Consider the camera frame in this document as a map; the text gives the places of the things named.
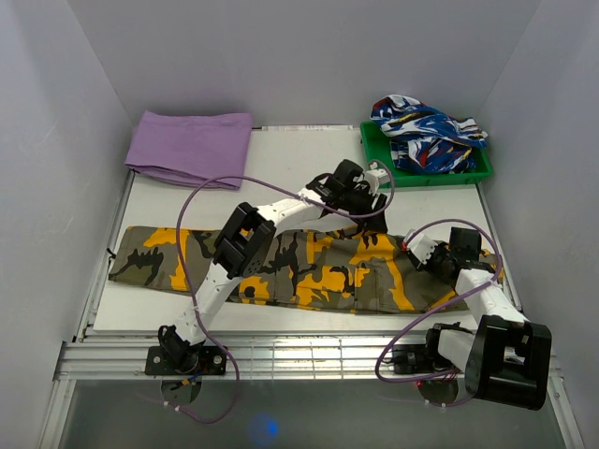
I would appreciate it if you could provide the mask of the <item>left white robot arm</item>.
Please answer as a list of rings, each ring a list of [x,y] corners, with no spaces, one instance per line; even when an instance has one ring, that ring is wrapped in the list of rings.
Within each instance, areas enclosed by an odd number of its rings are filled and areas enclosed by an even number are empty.
[[[183,317],[158,330],[158,344],[169,367],[181,374],[198,371],[201,347],[211,337],[209,324],[241,281],[257,274],[279,234],[327,214],[384,232],[384,211],[393,197],[379,190],[393,183],[390,170],[379,160],[362,169],[344,159],[333,173],[316,176],[296,193],[280,188],[284,197],[279,201],[258,207],[240,203],[215,240],[201,285],[194,287],[190,272],[183,273],[191,296]]]

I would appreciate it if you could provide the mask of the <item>camouflage cargo trousers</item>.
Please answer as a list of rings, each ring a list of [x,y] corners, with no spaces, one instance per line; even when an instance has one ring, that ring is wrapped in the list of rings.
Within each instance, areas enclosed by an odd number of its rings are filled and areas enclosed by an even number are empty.
[[[186,294],[204,280],[215,230],[130,226],[109,273],[113,282]],[[447,302],[453,289],[412,265],[402,237],[354,226],[329,232],[289,230],[277,236],[263,266],[233,290],[234,303],[354,314],[424,313]]]

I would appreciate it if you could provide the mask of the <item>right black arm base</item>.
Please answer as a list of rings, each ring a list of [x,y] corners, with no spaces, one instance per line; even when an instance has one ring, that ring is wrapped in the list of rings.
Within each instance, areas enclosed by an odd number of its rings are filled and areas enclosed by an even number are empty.
[[[391,351],[393,372],[398,375],[417,375],[442,372],[456,367],[425,344],[394,345]]]

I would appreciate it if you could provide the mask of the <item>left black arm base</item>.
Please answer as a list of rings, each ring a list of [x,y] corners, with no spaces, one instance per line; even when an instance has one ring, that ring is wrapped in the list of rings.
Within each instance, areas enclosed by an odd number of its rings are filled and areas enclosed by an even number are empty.
[[[143,372],[149,376],[220,376],[226,373],[226,362],[225,353],[216,346],[200,346],[180,362],[160,346],[153,346],[148,350]]]

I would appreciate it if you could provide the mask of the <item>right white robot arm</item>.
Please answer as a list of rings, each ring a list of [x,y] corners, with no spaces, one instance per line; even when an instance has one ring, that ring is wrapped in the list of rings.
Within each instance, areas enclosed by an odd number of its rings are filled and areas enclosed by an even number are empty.
[[[448,243],[424,234],[406,244],[416,267],[449,284],[462,297],[477,330],[436,325],[427,335],[422,357],[434,371],[454,365],[464,374],[470,396],[528,410],[546,400],[551,332],[518,311],[498,284],[500,270],[481,259],[482,237],[454,227]]]

